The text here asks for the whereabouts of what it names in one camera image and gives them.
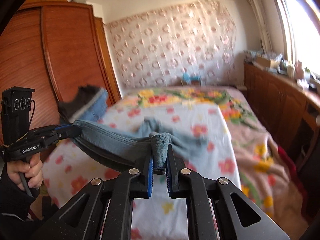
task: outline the clothing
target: clothing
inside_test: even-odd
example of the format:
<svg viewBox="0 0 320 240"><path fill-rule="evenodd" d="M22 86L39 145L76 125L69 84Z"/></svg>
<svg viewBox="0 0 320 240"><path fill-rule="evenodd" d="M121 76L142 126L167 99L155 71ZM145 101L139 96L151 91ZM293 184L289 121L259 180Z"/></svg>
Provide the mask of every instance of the clothing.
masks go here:
<svg viewBox="0 0 320 240"><path fill-rule="evenodd" d="M10 180L5 165L0 180L1 240L27 240L41 226L42 221L26 221L30 205L35 199L36 197L28 196Z"/></svg>
<svg viewBox="0 0 320 240"><path fill-rule="evenodd" d="M58 111L64 122L73 123L76 119L98 121L106 112L108 92L104 88L91 85L79 87L71 102L60 102Z"/></svg>
<svg viewBox="0 0 320 240"><path fill-rule="evenodd" d="M151 150L155 168L162 168L169 143L177 155L196 160L208 143L204 137L185 135L153 118L145 118L135 133L86 120L76 120L74 124L81 126L82 131L72 141L90 157L117 171L127 170Z"/></svg>

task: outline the curtain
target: curtain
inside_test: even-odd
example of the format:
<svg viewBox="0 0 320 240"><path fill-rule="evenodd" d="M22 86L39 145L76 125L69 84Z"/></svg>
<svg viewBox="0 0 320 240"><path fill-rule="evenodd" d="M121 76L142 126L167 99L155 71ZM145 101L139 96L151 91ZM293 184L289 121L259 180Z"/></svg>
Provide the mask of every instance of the curtain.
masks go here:
<svg viewBox="0 0 320 240"><path fill-rule="evenodd" d="M270 52L272 51L272 46L271 46L269 33L267 30L266 19L265 19L266 16L264 13L261 0L248 0L248 2L252 7L258 22L263 50L264 52Z"/></svg>

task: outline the window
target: window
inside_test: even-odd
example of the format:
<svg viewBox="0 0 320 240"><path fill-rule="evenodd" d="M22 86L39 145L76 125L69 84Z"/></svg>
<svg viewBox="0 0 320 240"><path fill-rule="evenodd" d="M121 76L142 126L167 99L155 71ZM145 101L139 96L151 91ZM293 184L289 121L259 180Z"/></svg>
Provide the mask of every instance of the window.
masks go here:
<svg viewBox="0 0 320 240"><path fill-rule="evenodd" d="M301 61L304 68L320 75L320 35L315 20L320 23L318 14L315 12L310 18L303 7L296 0L275 0L278 13L282 19L285 50L288 60Z"/></svg>

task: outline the wooden wardrobe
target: wooden wardrobe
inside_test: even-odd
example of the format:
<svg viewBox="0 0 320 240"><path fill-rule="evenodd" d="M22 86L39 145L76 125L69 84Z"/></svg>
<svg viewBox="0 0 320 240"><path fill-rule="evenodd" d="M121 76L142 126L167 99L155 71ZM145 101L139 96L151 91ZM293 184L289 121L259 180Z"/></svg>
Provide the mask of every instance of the wooden wardrobe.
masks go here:
<svg viewBox="0 0 320 240"><path fill-rule="evenodd" d="M30 128L59 123L57 102L71 101L78 86L106 88L109 106L119 100L102 22L95 21L91 5L38 2L23 5L7 25L0 37L0 91L36 90Z"/></svg>

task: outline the camera lens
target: camera lens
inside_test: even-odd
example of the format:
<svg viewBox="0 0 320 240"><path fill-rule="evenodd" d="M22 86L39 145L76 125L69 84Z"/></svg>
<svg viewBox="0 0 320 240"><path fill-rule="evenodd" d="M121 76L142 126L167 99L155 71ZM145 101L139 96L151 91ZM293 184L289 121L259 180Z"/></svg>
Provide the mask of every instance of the camera lens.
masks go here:
<svg viewBox="0 0 320 240"><path fill-rule="evenodd" d="M18 109L19 109L19 99L16 99L16 100L14 101L14 109L15 109L15 110L18 110Z"/></svg>
<svg viewBox="0 0 320 240"><path fill-rule="evenodd" d="M24 110L26 108L26 98L21 98L21 101L20 101L20 109L21 110Z"/></svg>

